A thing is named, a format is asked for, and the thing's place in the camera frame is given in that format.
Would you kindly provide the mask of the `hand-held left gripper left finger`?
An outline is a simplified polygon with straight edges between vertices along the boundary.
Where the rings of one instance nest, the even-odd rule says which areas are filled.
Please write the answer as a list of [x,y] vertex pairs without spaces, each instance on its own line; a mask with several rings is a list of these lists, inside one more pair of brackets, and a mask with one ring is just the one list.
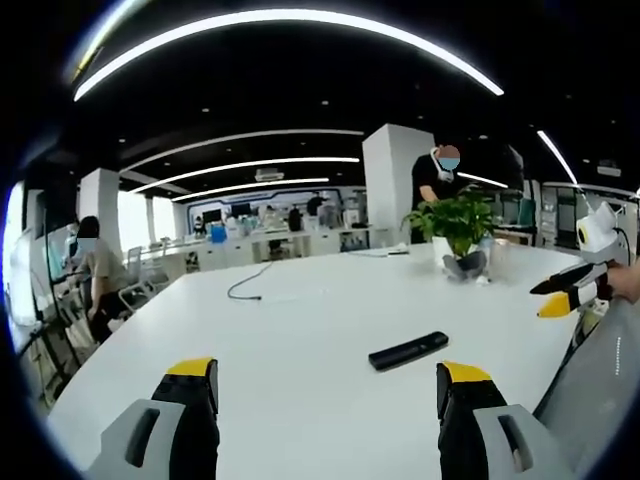
[[182,361],[149,399],[127,407],[101,434],[87,479],[214,479],[220,431],[218,361]]

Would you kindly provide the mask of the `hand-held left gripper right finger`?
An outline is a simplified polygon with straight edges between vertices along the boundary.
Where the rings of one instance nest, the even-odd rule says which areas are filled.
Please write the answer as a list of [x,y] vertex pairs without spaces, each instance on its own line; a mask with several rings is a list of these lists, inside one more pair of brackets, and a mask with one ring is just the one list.
[[443,479],[573,479],[557,441],[524,407],[509,405],[484,370],[436,365]]

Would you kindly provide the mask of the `person's right hand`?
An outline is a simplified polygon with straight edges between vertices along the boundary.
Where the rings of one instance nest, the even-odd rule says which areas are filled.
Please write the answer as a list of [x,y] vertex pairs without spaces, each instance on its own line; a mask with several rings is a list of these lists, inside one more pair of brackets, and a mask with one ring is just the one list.
[[607,284],[613,295],[628,300],[631,304],[639,301],[640,297],[640,266],[611,264],[607,270]]

